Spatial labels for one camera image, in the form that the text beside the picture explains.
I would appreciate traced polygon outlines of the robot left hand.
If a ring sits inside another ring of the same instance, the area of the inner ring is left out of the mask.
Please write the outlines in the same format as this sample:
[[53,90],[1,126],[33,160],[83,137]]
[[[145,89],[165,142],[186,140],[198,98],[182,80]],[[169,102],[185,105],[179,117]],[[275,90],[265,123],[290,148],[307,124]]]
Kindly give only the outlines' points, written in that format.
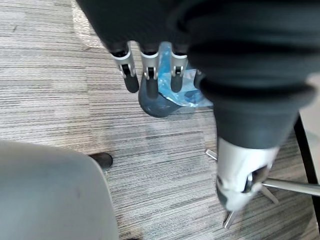
[[145,88],[158,96],[160,44],[172,45],[172,89],[185,64],[213,103],[220,203],[241,210],[260,190],[280,145],[316,95],[320,69],[317,0],[80,0],[126,88],[139,82],[129,41],[140,48]]

